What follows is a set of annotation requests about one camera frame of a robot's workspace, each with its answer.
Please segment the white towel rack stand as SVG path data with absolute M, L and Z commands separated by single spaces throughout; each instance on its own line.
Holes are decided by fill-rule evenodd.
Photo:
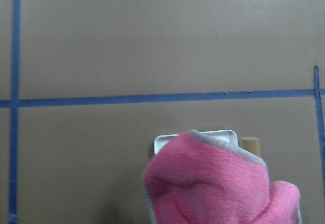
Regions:
M 240 147 L 257 157 L 261 157 L 261 143 L 258 137 L 242 137 L 238 139 L 237 134 L 229 129 L 205 131 L 200 134 L 213 138 L 214 140 L 225 141 L 234 147 Z M 177 134 L 159 135 L 153 141 L 153 153 L 157 155 L 162 148 L 169 143 Z

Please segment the pink microfibre cloth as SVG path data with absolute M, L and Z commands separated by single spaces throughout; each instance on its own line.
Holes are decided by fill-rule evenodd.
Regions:
M 196 130 L 170 140 L 143 183 L 152 223 L 301 223 L 300 192 L 258 156 Z

